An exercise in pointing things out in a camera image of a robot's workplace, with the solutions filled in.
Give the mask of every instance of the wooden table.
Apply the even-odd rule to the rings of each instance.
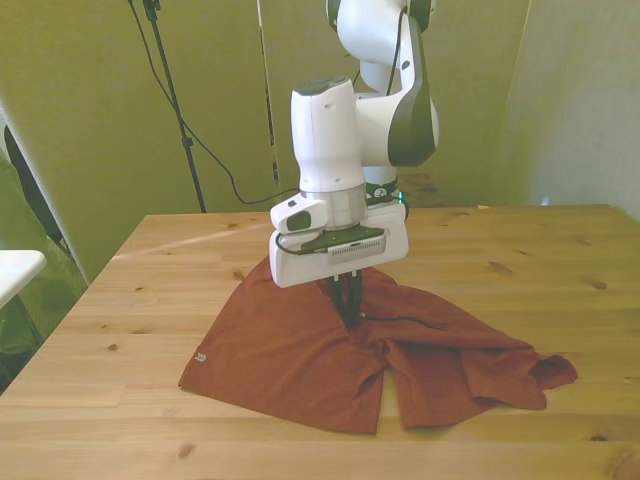
[[[266,214],[146,218],[0,398],[0,478],[640,478],[640,226],[610,207],[416,210],[383,266],[562,352],[544,412],[497,408],[404,431],[393,378],[377,437],[318,431],[176,383],[267,253]]]

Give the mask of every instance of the green wall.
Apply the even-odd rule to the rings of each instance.
[[[486,192],[640,219],[640,2],[533,0]]]
[[[246,197],[273,194],[255,0],[161,4],[185,118]],[[0,32],[0,103],[89,280],[145,215],[198,211],[175,115],[125,0],[0,0]],[[194,151],[211,211],[268,208],[242,206]]]

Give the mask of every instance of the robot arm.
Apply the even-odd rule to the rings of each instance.
[[[346,77],[293,92],[301,193],[271,211],[276,232],[269,255],[281,287],[356,272],[408,253],[405,206],[393,196],[395,169],[424,162],[435,150],[438,127],[421,40],[431,0],[407,3],[327,2],[330,24],[378,93],[356,94]],[[386,95],[396,47],[400,81]]]

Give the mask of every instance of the black wire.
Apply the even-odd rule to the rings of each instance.
[[[283,247],[282,244],[280,243],[280,239],[283,237],[284,235],[282,235],[281,233],[278,233],[278,235],[276,235],[276,246],[282,250],[284,253],[288,253],[289,255],[304,255],[304,253],[302,252],[296,252],[295,250],[289,250],[286,247]]]
[[[431,328],[433,330],[439,330],[441,332],[446,332],[447,329],[446,328],[440,328],[440,327],[436,327],[435,325],[430,324],[429,322],[425,322],[424,320],[421,320],[419,318],[415,318],[415,317],[390,317],[390,318],[385,318],[385,317],[374,317],[372,315],[369,315],[367,313],[363,313],[362,314],[362,318],[364,318],[365,320],[371,320],[372,322],[415,322],[415,323],[419,323],[420,325],[423,325],[427,328]]]
[[[198,205],[200,206],[200,211],[202,213],[207,213],[204,196],[202,195],[202,188],[200,187],[200,179],[198,178],[198,169],[196,167],[195,160],[193,159],[193,152],[191,150],[191,147],[193,146],[193,140],[187,136],[187,132],[184,128],[184,121],[182,119],[182,114],[180,113],[180,104],[178,103],[178,94],[176,93],[176,90],[173,86],[173,80],[171,79],[171,69],[169,68],[169,62],[167,61],[167,56],[162,44],[162,37],[160,36],[160,29],[158,28],[158,16],[156,15],[155,10],[156,8],[159,9],[160,6],[158,4],[152,3],[153,1],[154,0],[144,0],[144,8],[147,13],[147,18],[151,23],[151,28],[153,29],[153,35],[156,39],[156,45],[158,46],[158,53],[160,54],[162,68],[164,69],[164,76],[167,80],[169,93],[171,94],[171,104],[174,106],[173,109],[176,114],[176,120],[178,121],[178,128],[180,129],[180,139],[182,147],[184,148],[184,152],[187,156],[187,163],[189,164],[189,171],[191,172],[191,180],[193,181],[193,186],[195,187],[196,195],[198,197]]]
[[[396,68],[398,67],[398,57],[400,56],[400,43],[402,41],[402,20],[404,14],[407,13],[407,7],[400,10],[400,16],[398,18],[398,38],[396,40],[396,52],[393,55],[393,65],[391,66],[391,78],[389,79],[389,87],[387,87],[387,97],[391,94],[391,86],[393,85],[393,77],[396,74]]]
[[[176,114],[180,115],[180,119],[182,121],[182,124],[184,125],[184,128],[193,136],[194,140],[218,163],[218,165],[220,165],[220,167],[222,167],[222,169],[229,176],[229,180],[231,181],[231,186],[233,187],[233,193],[235,194],[235,196],[238,199],[238,201],[240,201],[241,203],[243,203],[245,205],[256,205],[256,204],[259,204],[259,203],[268,202],[269,200],[273,200],[274,198],[279,197],[280,195],[284,195],[286,193],[299,192],[300,190],[297,189],[297,188],[290,188],[288,190],[284,190],[282,192],[276,193],[275,195],[272,195],[270,197],[263,198],[262,200],[248,201],[248,200],[245,200],[244,198],[242,198],[242,196],[238,192],[238,188],[236,186],[236,180],[233,177],[233,174],[231,173],[231,171],[218,158],[218,156],[215,153],[213,153],[211,151],[211,149],[209,147],[207,147],[202,140],[200,140],[198,135],[196,135],[196,133],[191,129],[191,127],[189,127],[187,122],[184,120],[184,117],[182,117],[182,115],[176,109],[176,106],[173,104],[173,101],[171,100],[171,97],[169,96],[169,93],[167,92],[167,89],[165,88],[165,86],[163,85],[162,81],[160,80],[160,77],[158,76],[158,73],[156,72],[156,69],[155,69],[155,67],[153,65],[153,59],[151,58],[151,51],[149,49],[149,44],[147,43],[147,37],[145,36],[144,30],[142,29],[142,24],[140,23],[140,18],[138,17],[138,13],[136,12],[135,7],[133,6],[133,0],[129,0],[129,6],[131,7],[131,11],[133,12],[133,16],[134,16],[134,18],[136,20],[136,25],[138,26],[138,31],[140,32],[140,36],[142,37],[142,43],[144,44],[144,50],[145,50],[145,52],[147,54],[147,60],[149,61],[149,66],[151,67],[151,73],[153,73],[153,76],[156,79],[156,82],[158,83],[158,86],[162,90],[162,93],[164,93],[164,96],[167,99],[167,102],[169,102],[169,105],[171,105],[171,108],[173,108],[174,111],[176,111]]]

